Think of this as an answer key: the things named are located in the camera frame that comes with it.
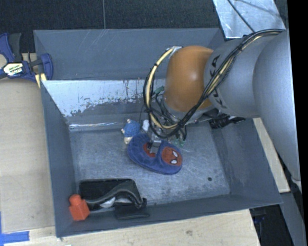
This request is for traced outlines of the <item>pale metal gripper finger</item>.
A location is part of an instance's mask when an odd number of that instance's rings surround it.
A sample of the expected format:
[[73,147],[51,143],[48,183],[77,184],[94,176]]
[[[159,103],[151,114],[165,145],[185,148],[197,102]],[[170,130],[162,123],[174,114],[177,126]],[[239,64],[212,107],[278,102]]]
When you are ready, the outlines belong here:
[[152,140],[148,142],[148,152],[150,154],[156,154],[161,145],[161,140]]

